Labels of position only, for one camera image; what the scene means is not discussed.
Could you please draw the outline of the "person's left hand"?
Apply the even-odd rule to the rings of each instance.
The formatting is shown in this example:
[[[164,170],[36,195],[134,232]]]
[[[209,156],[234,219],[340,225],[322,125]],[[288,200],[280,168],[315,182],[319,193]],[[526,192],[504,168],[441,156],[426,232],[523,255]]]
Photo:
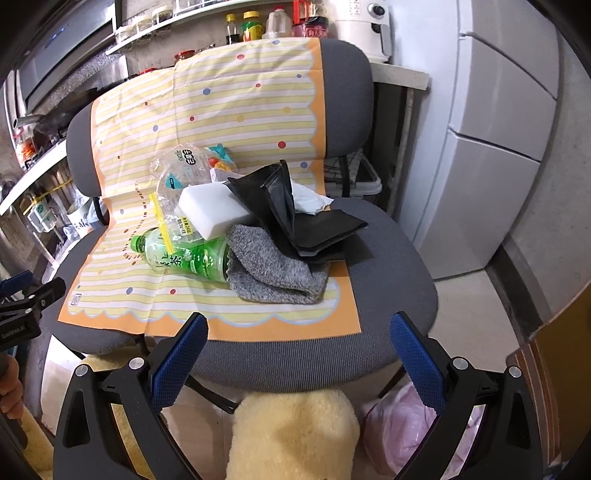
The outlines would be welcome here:
[[[9,355],[1,354],[6,370],[1,375],[1,412],[9,419],[20,420],[24,412],[23,385],[19,379],[19,364]]]

